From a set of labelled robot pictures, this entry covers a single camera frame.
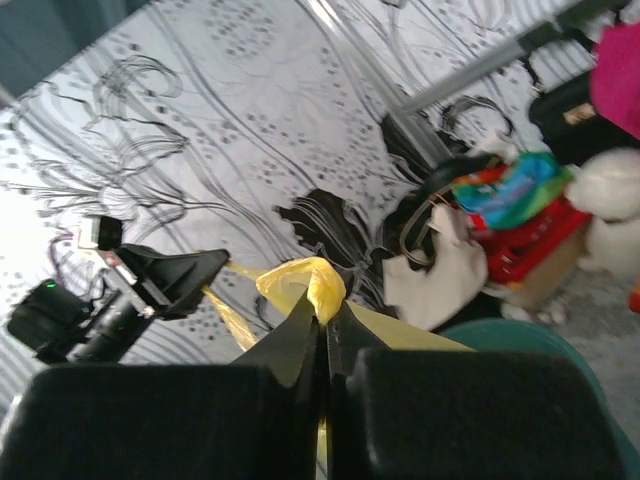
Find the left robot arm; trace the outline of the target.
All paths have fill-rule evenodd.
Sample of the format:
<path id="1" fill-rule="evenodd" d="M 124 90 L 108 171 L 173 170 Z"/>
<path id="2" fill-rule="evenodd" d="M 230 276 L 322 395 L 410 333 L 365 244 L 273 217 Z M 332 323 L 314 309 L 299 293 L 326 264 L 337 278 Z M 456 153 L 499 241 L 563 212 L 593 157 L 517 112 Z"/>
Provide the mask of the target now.
<path id="1" fill-rule="evenodd" d="M 196 312 L 230 254 L 225 249 L 164 255 L 123 244 L 99 251 L 105 303 L 83 300 L 54 280 L 43 281 L 14 308 L 8 333 L 48 364 L 117 362 L 156 320 Z"/>

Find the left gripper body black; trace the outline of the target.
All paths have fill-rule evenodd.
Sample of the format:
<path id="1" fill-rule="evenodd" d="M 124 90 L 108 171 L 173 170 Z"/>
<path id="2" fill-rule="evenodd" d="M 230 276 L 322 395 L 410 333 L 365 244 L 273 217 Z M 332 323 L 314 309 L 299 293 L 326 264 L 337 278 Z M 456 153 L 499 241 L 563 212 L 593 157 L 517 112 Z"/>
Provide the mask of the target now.
<path id="1" fill-rule="evenodd" d="M 165 307 L 165 294 L 151 278 L 159 252 L 133 244 L 113 251 L 94 250 L 100 277 L 111 293 L 82 329 L 73 362 L 117 362 Z"/>

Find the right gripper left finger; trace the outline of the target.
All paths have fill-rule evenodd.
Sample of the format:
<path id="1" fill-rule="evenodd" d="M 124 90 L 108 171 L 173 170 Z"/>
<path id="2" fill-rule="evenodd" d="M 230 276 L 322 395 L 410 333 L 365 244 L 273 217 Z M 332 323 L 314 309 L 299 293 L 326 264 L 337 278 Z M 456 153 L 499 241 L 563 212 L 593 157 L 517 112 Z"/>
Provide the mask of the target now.
<path id="1" fill-rule="evenodd" d="M 227 365 L 49 368 L 1 429 L 5 479 L 311 479 L 321 327 L 300 299 Z"/>

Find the yellow trash bag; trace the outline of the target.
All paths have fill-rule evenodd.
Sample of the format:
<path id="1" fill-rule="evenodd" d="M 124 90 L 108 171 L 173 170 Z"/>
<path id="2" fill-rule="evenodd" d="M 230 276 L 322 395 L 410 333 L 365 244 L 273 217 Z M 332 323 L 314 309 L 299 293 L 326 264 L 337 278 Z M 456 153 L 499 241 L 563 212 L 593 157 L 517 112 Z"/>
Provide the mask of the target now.
<path id="1" fill-rule="evenodd" d="M 283 314 L 290 314 L 300 299 L 308 300 L 312 311 L 320 315 L 326 326 L 329 315 L 336 314 L 346 299 L 346 287 L 337 271 L 323 258 L 312 256 L 285 262 L 271 270 L 244 267 L 231 260 L 224 267 L 248 278 L 262 297 Z M 218 298 L 208 286 L 202 293 L 217 310 L 238 346 L 247 351 L 258 342 L 248 321 Z M 356 324 L 364 326 L 385 345 L 396 350 L 467 351 L 469 348 L 432 332 L 408 325 L 357 303 L 346 305 L 355 314 Z"/>

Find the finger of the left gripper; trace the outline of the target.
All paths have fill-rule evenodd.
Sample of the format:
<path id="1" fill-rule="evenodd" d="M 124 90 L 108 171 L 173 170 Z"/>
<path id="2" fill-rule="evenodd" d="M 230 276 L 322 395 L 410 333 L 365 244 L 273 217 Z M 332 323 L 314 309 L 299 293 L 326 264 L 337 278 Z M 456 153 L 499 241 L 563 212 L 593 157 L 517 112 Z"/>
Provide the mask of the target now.
<path id="1" fill-rule="evenodd" d="M 174 298 L 171 299 L 167 306 L 159 307 L 152 319 L 160 320 L 179 320 L 194 314 L 201 301 L 204 293 L 201 287 L 181 292 L 173 292 Z"/>
<path id="2" fill-rule="evenodd" d="M 135 248 L 134 258 L 168 300 L 186 300 L 212 283 L 230 254 L 226 249 L 215 249 L 165 255 L 152 248 Z"/>

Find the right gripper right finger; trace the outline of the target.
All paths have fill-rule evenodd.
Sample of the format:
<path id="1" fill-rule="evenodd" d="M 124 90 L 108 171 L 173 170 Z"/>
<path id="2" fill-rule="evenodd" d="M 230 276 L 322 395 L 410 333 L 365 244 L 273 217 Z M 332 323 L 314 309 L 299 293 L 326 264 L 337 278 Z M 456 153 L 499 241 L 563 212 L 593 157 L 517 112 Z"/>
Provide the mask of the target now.
<path id="1" fill-rule="evenodd" d="M 439 335 L 469 349 L 393 349 L 349 307 L 329 322 L 330 478 L 624 477 L 602 388 L 561 336 L 498 319 Z"/>

